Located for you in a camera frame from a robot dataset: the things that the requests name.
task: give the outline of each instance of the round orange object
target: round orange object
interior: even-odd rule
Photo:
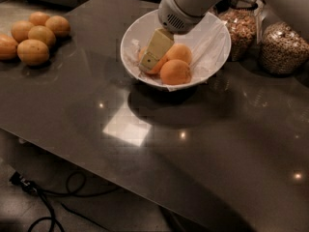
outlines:
[[[21,43],[28,39],[28,33],[34,26],[35,25],[28,20],[19,20],[13,24],[11,34],[18,43]]]
[[[0,34],[0,61],[11,60],[17,56],[18,42],[5,34]]]
[[[192,61],[192,52],[184,43],[174,43],[173,46],[166,52],[167,60],[180,59],[188,65]]]
[[[141,48],[140,52],[138,53],[138,61],[141,61],[144,52],[146,50],[146,46]],[[147,74],[158,74],[161,71],[162,66],[167,62],[166,55],[164,55],[157,63],[156,65],[152,68],[151,71],[146,72]]]
[[[59,15],[52,16],[48,19],[45,26],[58,38],[64,38],[70,34],[70,24],[68,20]]]
[[[35,26],[44,26],[48,19],[50,19],[50,16],[43,12],[33,12],[29,15],[29,21]]]
[[[29,40],[38,40],[41,41],[49,48],[54,46],[56,44],[56,37],[54,33],[47,27],[45,26],[34,26],[33,28],[30,29],[28,33],[28,38]]]
[[[192,74],[189,65],[185,61],[173,59],[162,66],[160,78],[163,84],[179,85],[189,83]]]
[[[18,45],[18,57],[28,66],[39,66],[49,59],[48,46],[38,40],[26,40]]]

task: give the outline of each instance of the jar of nuts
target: jar of nuts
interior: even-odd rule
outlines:
[[[232,47],[230,60],[240,60],[257,36],[255,10],[257,0],[231,0],[230,8],[219,18],[226,22]]]
[[[287,23],[277,22],[265,30],[259,64],[269,73],[288,75],[309,60],[309,44]]]

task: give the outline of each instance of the bowl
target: bowl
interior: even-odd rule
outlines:
[[[192,51],[190,83],[162,84],[159,75],[149,75],[138,68],[140,48],[147,45],[155,29],[160,27],[157,10],[152,11],[135,20],[127,28],[121,42],[121,59],[129,75],[157,89],[176,91],[205,83],[229,57],[231,38],[228,29],[217,16],[206,13],[189,33],[174,36],[175,43],[186,44]]]

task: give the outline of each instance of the floor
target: floor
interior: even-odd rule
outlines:
[[[27,19],[35,11],[63,15],[68,9],[52,9],[26,0],[3,2],[0,4],[0,32],[10,35],[11,25],[15,21]],[[49,216],[38,196],[29,195],[9,182],[15,171],[20,171],[18,169],[22,169],[20,174],[26,179],[35,181],[44,189],[66,192],[68,177],[76,172],[78,174],[70,179],[70,185],[78,186],[78,182],[83,182],[80,173],[87,178],[85,187],[79,193],[98,193],[115,187],[3,130],[0,130],[0,152],[0,232],[28,231],[36,219]],[[156,204],[121,188],[97,197],[48,196],[47,199],[65,231],[172,231]],[[92,221],[67,212],[61,203]],[[50,221],[42,221],[34,231],[48,231],[49,226]]]

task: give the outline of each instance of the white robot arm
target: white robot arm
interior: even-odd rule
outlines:
[[[214,4],[221,0],[162,0],[159,21],[172,33],[186,33]],[[308,0],[264,0],[279,17],[304,39],[309,39]]]

